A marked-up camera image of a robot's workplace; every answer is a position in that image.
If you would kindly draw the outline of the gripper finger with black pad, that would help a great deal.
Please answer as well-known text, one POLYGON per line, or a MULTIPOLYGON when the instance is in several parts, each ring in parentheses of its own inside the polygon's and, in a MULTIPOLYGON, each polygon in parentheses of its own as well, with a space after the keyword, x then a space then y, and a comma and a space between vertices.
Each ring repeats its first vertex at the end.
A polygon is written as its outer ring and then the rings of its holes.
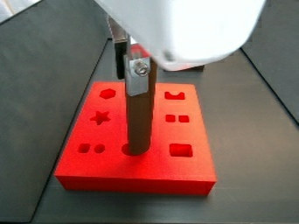
POLYGON ((125 78, 125 62, 128 35, 123 27, 112 17, 107 17, 108 29, 112 36, 116 59, 116 77, 123 80, 125 78))

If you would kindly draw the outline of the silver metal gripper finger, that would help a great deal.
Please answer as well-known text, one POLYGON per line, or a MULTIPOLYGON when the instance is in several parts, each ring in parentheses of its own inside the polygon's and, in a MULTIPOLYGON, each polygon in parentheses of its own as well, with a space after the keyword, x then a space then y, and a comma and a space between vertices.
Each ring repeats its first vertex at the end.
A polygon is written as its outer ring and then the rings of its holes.
POLYGON ((151 72, 149 54, 139 44, 132 44, 124 56, 125 92, 129 96, 148 91, 148 75, 151 72))

